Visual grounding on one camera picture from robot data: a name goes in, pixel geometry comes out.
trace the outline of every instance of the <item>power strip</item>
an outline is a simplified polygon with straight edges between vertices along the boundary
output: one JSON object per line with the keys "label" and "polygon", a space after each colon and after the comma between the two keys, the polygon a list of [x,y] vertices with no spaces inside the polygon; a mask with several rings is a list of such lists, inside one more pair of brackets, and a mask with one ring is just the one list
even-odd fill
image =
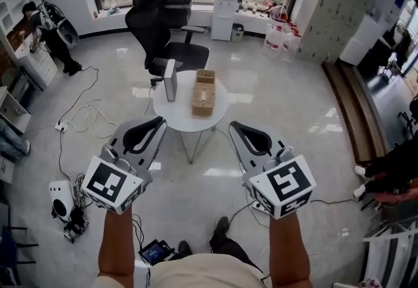
{"label": "power strip", "polygon": [[264,214],[270,215],[270,213],[258,201],[255,201],[253,203],[253,208],[257,209],[260,212],[263,212]]}
{"label": "power strip", "polygon": [[55,124],[55,129],[57,129],[58,131],[62,131],[64,133],[65,131],[67,131],[68,125],[66,123],[63,123],[63,122],[58,124],[58,122],[57,122],[57,124]]}

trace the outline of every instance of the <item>wicker basket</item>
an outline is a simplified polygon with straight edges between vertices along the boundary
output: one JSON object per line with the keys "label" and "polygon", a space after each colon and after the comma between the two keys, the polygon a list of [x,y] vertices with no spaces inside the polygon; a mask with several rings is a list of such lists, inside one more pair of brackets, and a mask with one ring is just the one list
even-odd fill
{"label": "wicker basket", "polygon": [[215,71],[211,70],[197,70],[196,82],[202,82],[203,84],[215,84]]}
{"label": "wicker basket", "polygon": [[215,85],[197,82],[193,87],[191,113],[197,116],[211,116],[215,106]]}

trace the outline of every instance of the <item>beige shirt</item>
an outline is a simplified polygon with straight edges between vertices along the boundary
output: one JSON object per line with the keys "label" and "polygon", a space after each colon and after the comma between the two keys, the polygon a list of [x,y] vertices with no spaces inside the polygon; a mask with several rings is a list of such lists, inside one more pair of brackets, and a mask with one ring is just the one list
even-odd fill
{"label": "beige shirt", "polygon": [[[164,261],[151,269],[153,288],[265,288],[263,273],[255,267],[223,254],[196,254]],[[93,288],[123,288],[108,277],[97,278]]]}

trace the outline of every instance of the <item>trash bin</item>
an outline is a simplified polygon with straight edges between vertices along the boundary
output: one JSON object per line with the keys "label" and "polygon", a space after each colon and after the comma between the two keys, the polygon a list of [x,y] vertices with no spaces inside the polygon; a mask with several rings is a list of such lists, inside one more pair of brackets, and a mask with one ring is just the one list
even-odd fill
{"label": "trash bin", "polygon": [[233,24],[233,31],[231,34],[231,41],[241,42],[244,34],[244,26],[242,24]]}

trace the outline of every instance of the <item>white sneaker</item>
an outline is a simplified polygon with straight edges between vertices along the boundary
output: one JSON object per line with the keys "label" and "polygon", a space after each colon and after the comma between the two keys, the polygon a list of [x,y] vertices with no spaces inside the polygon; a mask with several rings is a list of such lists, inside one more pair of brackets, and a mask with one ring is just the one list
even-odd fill
{"label": "white sneaker", "polygon": [[29,151],[31,151],[31,143],[28,140],[25,140],[25,154],[28,155]]}
{"label": "white sneaker", "polygon": [[366,186],[365,185],[361,185],[359,188],[355,189],[353,192],[353,196],[358,199],[361,197],[361,195],[363,195],[366,192]]}
{"label": "white sneaker", "polygon": [[362,166],[358,166],[358,165],[354,166],[354,173],[355,173],[357,176],[359,176],[360,178],[362,178],[363,180],[365,180],[365,179],[366,179],[366,176],[365,176],[365,174],[366,174],[366,169],[365,169],[364,167],[362,167]]}

